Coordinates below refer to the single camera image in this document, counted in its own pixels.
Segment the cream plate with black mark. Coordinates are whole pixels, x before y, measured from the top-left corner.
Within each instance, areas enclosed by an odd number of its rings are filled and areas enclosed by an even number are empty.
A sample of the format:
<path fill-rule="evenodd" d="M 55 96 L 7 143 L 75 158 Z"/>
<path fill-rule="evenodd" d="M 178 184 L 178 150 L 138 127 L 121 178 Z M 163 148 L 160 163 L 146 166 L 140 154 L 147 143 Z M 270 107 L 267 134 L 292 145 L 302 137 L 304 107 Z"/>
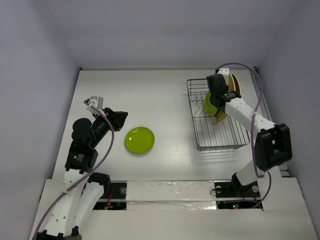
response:
<path fill-rule="evenodd" d="M 207 114 L 214 116 L 218 112 L 218 109 L 211 104 L 210 97 L 211 91 L 209 90 L 204 99 L 204 110 Z"/>

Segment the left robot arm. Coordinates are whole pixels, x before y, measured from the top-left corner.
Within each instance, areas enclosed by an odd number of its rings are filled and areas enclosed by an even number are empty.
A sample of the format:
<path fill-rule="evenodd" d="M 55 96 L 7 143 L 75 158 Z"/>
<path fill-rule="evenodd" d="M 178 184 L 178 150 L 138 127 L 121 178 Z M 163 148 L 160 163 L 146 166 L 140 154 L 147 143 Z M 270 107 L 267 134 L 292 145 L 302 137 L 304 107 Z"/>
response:
<path fill-rule="evenodd" d="M 81 228 L 97 201 L 110 194 L 110 176 L 96 171 L 96 146 L 108 132 L 121 130 L 128 113 L 107 107 L 89 108 L 95 120 L 79 118 L 73 123 L 60 195 L 39 221 L 34 240 L 82 239 Z"/>

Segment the square bamboo tray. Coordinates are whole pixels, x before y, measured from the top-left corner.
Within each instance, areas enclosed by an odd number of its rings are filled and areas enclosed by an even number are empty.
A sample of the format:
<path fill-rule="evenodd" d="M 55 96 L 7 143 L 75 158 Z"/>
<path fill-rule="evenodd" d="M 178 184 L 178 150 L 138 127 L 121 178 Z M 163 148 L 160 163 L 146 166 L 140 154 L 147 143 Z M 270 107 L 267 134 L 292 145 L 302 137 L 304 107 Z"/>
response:
<path fill-rule="evenodd" d="M 234 80 L 233 75 L 231 73 L 228 74 L 227 90 L 229 92 L 231 92 L 231 91 L 235 91 L 236 92 L 236 90 L 237 90 L 236 89 L 236 85 L 235 85 L 235 80 Z M 227 114 L 221 111 L 216 116 L 215 124 L 217 125 L 218 123 L 222 122 L 226 117 L 227 117 Z"/>

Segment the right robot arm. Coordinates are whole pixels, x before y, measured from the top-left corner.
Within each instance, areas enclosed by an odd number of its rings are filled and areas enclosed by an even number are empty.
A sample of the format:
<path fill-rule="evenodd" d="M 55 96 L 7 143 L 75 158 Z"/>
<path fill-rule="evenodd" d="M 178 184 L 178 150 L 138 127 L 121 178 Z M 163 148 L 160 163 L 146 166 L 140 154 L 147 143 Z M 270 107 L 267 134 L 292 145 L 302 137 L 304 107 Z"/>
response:
<path fill-rule="evenodd" d="M 234 118 L 250 133 L 252 160 L 233 174 L 230 190 L 242 196 L 250 184 L 267 171 L 293 157 L 290 129 L 286 124 L 275 124 L 252 109 L 234 90 L 229 90 L 225 76 L 220 73 L 206 77 L 210 103 Z"/>

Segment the oval bamboo tray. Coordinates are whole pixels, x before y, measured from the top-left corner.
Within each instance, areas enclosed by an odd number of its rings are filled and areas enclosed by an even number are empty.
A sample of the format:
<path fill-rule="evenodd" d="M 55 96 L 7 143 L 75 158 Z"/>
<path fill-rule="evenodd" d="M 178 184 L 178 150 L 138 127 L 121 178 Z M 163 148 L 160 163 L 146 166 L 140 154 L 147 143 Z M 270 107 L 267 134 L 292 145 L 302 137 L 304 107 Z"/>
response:
<path fill-rule="evenodd" d="M 241 86 L 238 78 L 234 74 L 232 74 L 231 76 L 233 77 L 233 80 L 234 80 L 235 92 L 241 95 Z"/>

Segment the green plate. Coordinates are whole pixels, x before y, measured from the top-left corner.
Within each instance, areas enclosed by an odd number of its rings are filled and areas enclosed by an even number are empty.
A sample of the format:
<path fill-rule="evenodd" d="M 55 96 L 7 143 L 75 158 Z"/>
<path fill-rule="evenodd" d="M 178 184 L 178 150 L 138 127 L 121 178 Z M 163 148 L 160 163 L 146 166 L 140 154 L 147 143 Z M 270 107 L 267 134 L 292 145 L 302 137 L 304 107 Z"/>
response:
<path fill-rule="evenodd" d="M 149 128 L 139 126 L 126 134 L 124 142 L 129 152 L 135 155 L 143 155 L 153 148 L 155 135 Z"/>

